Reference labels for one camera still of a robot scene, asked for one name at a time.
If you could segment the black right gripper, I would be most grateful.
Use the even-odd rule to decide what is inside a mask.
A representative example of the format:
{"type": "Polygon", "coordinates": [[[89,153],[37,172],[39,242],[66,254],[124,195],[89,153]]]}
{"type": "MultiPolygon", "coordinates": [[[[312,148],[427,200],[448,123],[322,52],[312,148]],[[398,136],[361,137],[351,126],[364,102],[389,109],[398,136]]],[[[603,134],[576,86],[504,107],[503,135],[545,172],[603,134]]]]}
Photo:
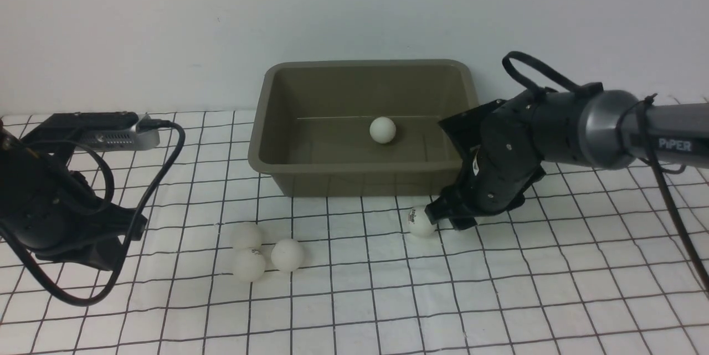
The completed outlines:
{"type": "Polygon", "coordinates": [[[544,176],[531,112],[527,100],[496,100],[440,120],[463,163],[454,183],[426,205],[430,224],[447,219],[463,231],[524,203],[524,191],[544,176]]]}

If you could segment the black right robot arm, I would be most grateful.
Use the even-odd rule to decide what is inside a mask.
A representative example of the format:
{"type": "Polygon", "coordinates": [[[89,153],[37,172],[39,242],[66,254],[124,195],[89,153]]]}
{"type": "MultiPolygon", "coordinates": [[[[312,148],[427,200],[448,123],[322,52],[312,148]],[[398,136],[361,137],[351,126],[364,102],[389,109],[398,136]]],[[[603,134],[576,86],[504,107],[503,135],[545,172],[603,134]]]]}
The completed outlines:
{"type": "Polygon", "coordinates": [[[707,168],[707,117],[707,104],[644,105],[623,90],[489,102],[440,121],[463,163],[425,213],[465,230],[519,208],[542,162],[620,170],[650,146],[658,161],[707,168]]]}

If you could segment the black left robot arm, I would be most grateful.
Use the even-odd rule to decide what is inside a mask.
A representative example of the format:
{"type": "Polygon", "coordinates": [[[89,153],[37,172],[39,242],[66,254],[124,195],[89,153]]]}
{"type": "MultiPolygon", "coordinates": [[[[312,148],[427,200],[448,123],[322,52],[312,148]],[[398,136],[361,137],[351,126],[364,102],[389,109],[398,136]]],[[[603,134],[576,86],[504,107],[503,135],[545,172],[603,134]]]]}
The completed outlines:
{"type": "Polygon", "coordinates": [[[104,172],[104,195],[68,167],[74,149],[108,147],[107,134],[88,126],[43,123],[25,138],[2,129],[3,238],[41,261],[76,263],[113,271],[121,236],[140,240],[147,226],[141,211],[113,203],[114,183],[104,172]]]}

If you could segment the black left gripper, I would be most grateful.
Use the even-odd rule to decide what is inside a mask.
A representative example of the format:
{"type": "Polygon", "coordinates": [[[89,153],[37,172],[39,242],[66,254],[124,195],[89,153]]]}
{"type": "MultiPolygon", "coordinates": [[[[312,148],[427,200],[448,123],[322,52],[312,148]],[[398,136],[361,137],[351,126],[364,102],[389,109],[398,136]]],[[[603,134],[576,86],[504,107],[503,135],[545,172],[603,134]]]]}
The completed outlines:
{"type": "Polygon", "coordinates": [[[37,189],[33,193],[33,253],[41,261],[70,262],[114,271],[124,236],[140,240],[147,218],[109,203],[93,189],[37,189]]]}

